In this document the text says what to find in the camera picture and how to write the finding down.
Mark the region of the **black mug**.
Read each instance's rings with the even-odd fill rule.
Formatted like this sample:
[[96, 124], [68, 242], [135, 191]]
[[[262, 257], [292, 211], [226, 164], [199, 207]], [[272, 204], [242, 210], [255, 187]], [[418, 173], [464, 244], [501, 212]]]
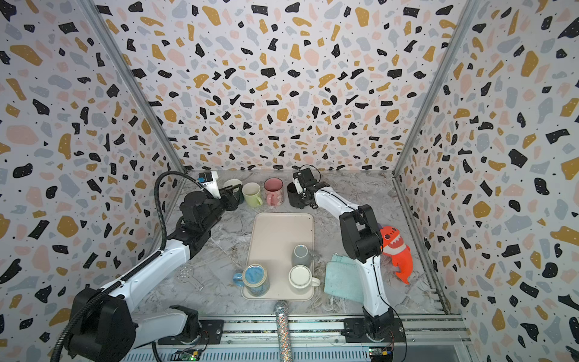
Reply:
[[289, 204], [293, 208], [303, 209], [305, 204], [303, 203], [301, 195], [298, 193], [296, 189], [296, 185], [294, 183], [289, 183], [286, 187], [286, 196], [289, 201]]

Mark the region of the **light green mug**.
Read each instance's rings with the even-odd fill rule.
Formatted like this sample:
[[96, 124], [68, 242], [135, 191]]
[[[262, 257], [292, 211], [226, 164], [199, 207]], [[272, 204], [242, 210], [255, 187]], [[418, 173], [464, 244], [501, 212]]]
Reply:
[[263, 205], [261, 198], [261, 188], [257, 183], [246, 183], [242, 187], [242, 193], [247, 205], [251, 208], [258, 208]]

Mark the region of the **pink ghost mug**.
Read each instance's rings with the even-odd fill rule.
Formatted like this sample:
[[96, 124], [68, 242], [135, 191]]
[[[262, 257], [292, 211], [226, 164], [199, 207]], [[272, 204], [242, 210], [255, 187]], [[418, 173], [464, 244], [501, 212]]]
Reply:
[[283, 181], [277, 177], [271, 177], [264, 182], [265, 200], [271, 207], [279, 207], [283, 204]]

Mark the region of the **grey mug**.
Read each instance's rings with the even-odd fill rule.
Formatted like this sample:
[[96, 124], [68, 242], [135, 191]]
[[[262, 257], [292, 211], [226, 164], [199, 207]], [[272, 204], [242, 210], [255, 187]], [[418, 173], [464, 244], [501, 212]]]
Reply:
[[310, 250], [304, 245], [299, 244], [295, 246], [292, 253], [292, 265], [303, 265], [308, 268], [312, 265], [312, 254]]

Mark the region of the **white mug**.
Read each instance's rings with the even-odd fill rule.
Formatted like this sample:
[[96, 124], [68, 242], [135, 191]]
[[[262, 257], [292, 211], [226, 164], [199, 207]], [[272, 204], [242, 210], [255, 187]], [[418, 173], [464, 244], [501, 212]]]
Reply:
[[311, 288], [321, 286], [321, 280], [314, 277], [309, 267], [296, 265], [288, 274], [289, 284], [298, 294], [304, 294]]

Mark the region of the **dark green mug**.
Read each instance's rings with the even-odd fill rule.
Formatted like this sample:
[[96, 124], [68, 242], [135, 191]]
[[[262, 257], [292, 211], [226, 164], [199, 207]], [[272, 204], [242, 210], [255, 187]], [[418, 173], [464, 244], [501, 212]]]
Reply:
[[224, 183], [224, 190], [232, 193], [241, 192], [243, 185], [243, 182], [239, 179], [229, 179]]

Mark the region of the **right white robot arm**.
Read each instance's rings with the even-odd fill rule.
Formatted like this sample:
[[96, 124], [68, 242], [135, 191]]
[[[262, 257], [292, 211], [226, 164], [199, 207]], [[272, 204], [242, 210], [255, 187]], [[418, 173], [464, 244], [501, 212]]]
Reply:
[[369, 205], [357, 205], [340, 196], [320, 177], [312, 173], [311, 165], [301, 166], [293, 174], [297, 199], [294, 208], [323, 208], [339, 221], [342, 246], [354, 260], [363, 290], [363, 321], [365, 334], [380, 342], [389, 336], [387, 328], [394, 322], [394, 309], [384, 290], [380, 256], [383, 238], [375, 214]]

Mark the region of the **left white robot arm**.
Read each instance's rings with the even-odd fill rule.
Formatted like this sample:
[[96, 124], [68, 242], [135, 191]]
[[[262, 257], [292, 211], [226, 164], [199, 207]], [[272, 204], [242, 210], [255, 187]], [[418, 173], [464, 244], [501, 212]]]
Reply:
[[167, 337], [208, 343], [210, 333], [202, 329], [194, 309], [173, 305], [150, 315], [133, 312], [152, 289], [201, 251], [211, 229], [225, 212], [238, 208], [241, 198], [239, 184], [222, 188], [219, 198], [206, 191], [189, 193], [179, 207], [182, 218], [161, 250], [102, 288], [77, 294], [51, 360], [59, 361], [62, 351], [68, 351], [71, 357], [92, 361], [121, 361], [133, 349]]

